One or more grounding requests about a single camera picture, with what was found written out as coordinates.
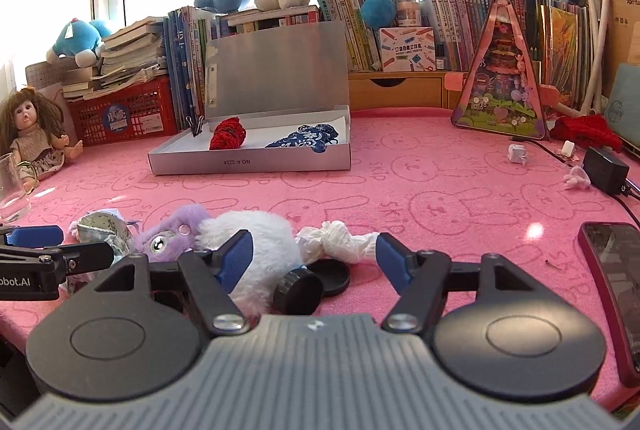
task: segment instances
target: box lid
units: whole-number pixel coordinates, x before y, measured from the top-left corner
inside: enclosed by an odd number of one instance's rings
[[[313,22],[211,40],[206,117],[321,111],[349,103],[341,22]]]

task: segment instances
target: red yarn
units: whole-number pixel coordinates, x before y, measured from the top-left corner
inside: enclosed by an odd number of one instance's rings
[[[569,140],[579,147],[611,147],[616,152],[622,150],[622,140],[613,133],[602,115],[581,116],[579,118],[561,117],[551,129],[552,138]]]
[[[209,144],[209,150],[239,149],[246,138],[246,131],[240,118],[233,117],[220,121]]]

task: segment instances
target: basket label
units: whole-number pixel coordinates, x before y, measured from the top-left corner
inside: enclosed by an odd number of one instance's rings
[[[129,125],[129,109],[121,104],[111,104],[102,113],[102,124],[111,133],[121,133]]]
[[[158,133],[159,131],[164,130],[164,125],[162,124],[161,115],[146,115],[140,118],[140,123],[142,124],[142,132],[144,134],[147,133]]]

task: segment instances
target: sunlight spot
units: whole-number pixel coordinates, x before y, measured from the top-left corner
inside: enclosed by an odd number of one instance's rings
[[[527,233],[525,235],[525,239],[528,240],[536,240],[542,237],[542,234],[545,232],[545,228],[540,223],[531,223],[529,228],[527,228]]]
[[[51,188],[47,188],[46,190],[43,190],[42,192],[38,192],[37,194],[34,194],[34,197],[42,197],[43,195],[47,195],[50,194],[51,192],[53,192],[56,189],[56,187],[51,187]]]

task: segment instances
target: pink tablecloth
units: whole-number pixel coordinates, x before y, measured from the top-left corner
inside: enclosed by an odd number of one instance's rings
[[[406,109],[356,114],[351,171],[155,177],[146,153],[160,139],[87,149],[43,182],[23,224],[66,230],[85,212],[116,207],[151,227],[177,207],[199,202],[212,215],[261,209],[295,230],[342,220],[352,233],[386,231],[410,248],[434,248],[456,260],[498,251],[591,317],[610,336],[596,287],[575,236],[584,221],[629,221],[601,192],[565,191],[566,167],[533,145],[529,165],[506,159],[505,136],[455,129],[449,113]],[[640,168],[631,164],[640,180]],[[630,205],[640,214],[640,203]],[[350,288],[321,314],[368,312],[376,320],[397,296],[380,270],[359,265]],[[450,295],[448,309],[473,300]],[[0,330],[24,349],[33,326],[56,302],[0,302]],[[593,397],[613,409],[630,397],[610,350]]]

